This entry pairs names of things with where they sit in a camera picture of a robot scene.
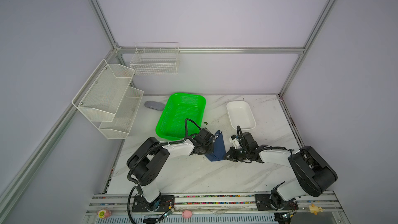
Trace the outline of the dark blue paper napkin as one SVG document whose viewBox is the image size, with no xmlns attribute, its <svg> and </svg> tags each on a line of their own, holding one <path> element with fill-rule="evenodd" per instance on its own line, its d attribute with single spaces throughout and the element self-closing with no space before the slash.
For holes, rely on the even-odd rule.
<svg viewBox="0 0 398 224">
<path fill-rule="evenodd" d="M 226 154 L 226 149 L 224 145 L 224 140 L 223 140 L 223 135 L 219 136 L 218 139 L 216 139 L 213 142 L 213 152 L 210 154 L 205 154 L 205 157 L 210 161 L 210 162 L 217 162 L 217 161 L 222 161 L 224 155 Z"/>
</svg>

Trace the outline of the green plastic basket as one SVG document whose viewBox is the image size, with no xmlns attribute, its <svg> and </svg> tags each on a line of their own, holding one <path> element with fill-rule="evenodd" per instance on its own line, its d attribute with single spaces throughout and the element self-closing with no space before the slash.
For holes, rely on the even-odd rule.
<svg viewBox="0 0 398 224">
<path fill-rule="evenodd" d="M 155 132 L 158 137 L 176 141 L 185 136 L 185 119 L 191 119 L 195 123 L 188 122 L 189 134 L 198 132 L 196 124 L 202 124 L 206 99 L 201 95 L 188 93 L 172 94 L 163 110 Z"/>
</svg>

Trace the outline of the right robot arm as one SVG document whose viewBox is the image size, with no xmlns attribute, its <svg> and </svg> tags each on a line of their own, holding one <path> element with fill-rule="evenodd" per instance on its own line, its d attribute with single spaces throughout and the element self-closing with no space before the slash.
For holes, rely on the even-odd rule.
<svg viewBox="0 0 398 224">
<path fill-rule="evenodd" d="M 225 160 L 243 163 L 272 163 L 290 168 L 295 178 L 275 186 L 266 202 L 274 210 L 282 210 L 295 198 L 319 197 L 338 180 L 337 173 L 311 146 L 299 150 L 282 146 L 258 145 L 249 132 L 231 136 L 233 146 Z"/>
</svg>

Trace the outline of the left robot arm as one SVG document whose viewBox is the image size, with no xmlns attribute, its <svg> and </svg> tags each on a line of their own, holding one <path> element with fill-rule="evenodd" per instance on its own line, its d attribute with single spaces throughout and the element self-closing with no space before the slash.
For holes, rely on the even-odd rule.
<svg viewBox="0 0 398 224">
<path fill-rule="evenodd" d="M 160 142 L 150 137 L 129 157 L 126 162 L 129 169 L 126 177 L 135 184 L 145 210 L 154 212 L 162 205 L 163 197 L 156 178 L 166 161 L 181 156 L 210 155 L 215 150 L 218 136 L 219 134 L 212 134 L 202 128 L 199 133 L 178 141 Z"/>
</svg>

